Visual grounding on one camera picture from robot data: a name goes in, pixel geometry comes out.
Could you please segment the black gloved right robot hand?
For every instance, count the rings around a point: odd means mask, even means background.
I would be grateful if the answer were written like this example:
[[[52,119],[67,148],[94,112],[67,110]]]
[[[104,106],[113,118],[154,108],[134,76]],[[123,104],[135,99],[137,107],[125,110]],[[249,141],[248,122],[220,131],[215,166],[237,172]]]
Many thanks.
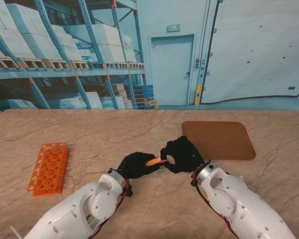
[[[160,157],[167,160],[167,156],[174,159],[174,164],[165,162],[164,166],[174,174],[192,172],[204,163],[200,153],[186,136],[167,142],[160,151]]]

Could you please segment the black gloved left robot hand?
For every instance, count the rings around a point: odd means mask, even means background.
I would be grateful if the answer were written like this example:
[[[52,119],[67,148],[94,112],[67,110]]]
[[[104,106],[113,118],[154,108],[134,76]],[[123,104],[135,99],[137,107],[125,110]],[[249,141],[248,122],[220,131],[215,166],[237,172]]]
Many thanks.
[[[153,159],[155,159],[154,154],[134,152],[122,160],[117,171],[128,179],[137,179],[149,175],[163,166],[163,163],[146,166],[146,163]]]

